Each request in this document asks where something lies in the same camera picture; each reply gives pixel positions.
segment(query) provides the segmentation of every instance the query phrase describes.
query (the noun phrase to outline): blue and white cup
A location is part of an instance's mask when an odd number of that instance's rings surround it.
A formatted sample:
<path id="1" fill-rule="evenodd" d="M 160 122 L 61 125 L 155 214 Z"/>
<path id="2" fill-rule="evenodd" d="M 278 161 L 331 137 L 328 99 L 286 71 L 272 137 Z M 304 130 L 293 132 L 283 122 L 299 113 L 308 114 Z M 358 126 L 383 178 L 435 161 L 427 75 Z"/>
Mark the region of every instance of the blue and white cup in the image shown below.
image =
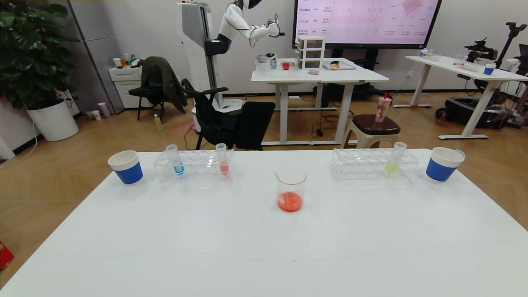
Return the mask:
<path id="1" fill-rule="evenodd" d="M 447 181 L 465 158 L 466 155 L 461 150 L 435 147 L 432 149 L 426 174 L 436 181 Z"/>
<path id="2" fill-rule="evenodd" d="M 496 67 L 497 65 L 495 64 L 487 64 L 486 67 L 484 68 L 484 74 L 491 75 L 493 73 L 493 70 L 495 70 Z"/>
<path id="3" fill-rule="evenodd" d="M 143 177 L 136 151 L 117 153 L 108 159 L 108 165 L 112 167 L 124 184 L 134 184 Z"/>

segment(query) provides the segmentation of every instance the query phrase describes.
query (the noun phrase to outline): orange liquid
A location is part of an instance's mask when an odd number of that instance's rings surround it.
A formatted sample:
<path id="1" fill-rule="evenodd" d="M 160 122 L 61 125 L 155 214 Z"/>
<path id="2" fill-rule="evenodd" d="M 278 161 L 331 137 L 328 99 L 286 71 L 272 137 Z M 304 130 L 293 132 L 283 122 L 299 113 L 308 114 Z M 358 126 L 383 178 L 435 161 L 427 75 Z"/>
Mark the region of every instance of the orange liquid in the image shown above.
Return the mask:
<path id="1" fill-rule="evenodd" d="M 303 206 L 303 199 L 297 193 L 284 192 L 279 195 L 277 205 L 285 211 L 297 211 Z"/>
<path id="2" fill-rule="evenodd" d="M 220 164 L 220 172 L 221 172 L 223 175 L 228 175 L 228 173 L 229 173 L 229 165 L 227 165 L 227 164 Z"/>

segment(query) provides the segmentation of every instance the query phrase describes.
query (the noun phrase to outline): monitor stand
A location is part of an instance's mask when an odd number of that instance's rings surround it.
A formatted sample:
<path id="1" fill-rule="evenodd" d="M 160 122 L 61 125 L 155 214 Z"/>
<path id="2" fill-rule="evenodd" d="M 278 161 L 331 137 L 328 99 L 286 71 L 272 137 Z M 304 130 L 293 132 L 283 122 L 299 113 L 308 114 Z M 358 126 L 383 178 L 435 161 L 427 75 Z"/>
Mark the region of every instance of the monitor stand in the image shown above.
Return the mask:
<path id="1" fill-rule="evenodd" d="M 343 49 L 332 49 L 332 58 L 341 58 L 343 56 Z M 374 70 L 374 66 L 379 64 L 376 62 L 378 58 L 378 49 L 366 49 L 366 54 L 364 59 L 352 60 L 355 64 L 369 70 Z M 328 102 L 335 98 L 343 98 L 343 92 L 345 87 L 337 85 L 335 83 L 328 83 L 323 88 L 323 97 L 321 100 L 321 106 L 327 107 Z M 356 85 L 354 87 L 354 92 L 352 93 L 352 100 L 365 100 L 369 96 L 378 95 L 385 96 L 385 91 L 378 90 L 374 88 L 370 83 L 364 83 L 362 85 Z"/>

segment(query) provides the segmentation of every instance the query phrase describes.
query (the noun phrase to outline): blue liquid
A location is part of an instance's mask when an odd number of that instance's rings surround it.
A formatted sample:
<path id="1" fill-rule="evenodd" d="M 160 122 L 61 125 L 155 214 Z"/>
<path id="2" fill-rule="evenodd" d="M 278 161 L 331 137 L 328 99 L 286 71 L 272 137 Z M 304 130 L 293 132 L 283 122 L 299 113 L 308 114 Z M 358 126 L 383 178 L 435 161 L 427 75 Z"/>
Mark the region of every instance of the blue liquid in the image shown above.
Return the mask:
<path id="1" fill-rule="evenodd" d="M 174 171 L 176 172 L 176 174 L 182 175 L 185 171 L 185 168 L 183 168 L 183 163 L 180 163 L 179 166 L 174 166 Z"/>

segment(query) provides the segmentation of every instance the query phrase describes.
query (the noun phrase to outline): white plant pot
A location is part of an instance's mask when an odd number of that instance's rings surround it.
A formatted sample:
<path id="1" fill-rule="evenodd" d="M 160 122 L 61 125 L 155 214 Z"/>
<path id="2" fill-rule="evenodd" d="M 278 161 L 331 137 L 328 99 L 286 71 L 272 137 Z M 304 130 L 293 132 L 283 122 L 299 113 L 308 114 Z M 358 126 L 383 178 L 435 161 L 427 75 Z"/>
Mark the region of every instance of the white plant pot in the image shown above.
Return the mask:
<path id="1" fill-rule="evenodd" d="M 79 132 L 79 127 L 68 110 L 66 101 L 27 113 L 47 141 L 59 141 Z"/>

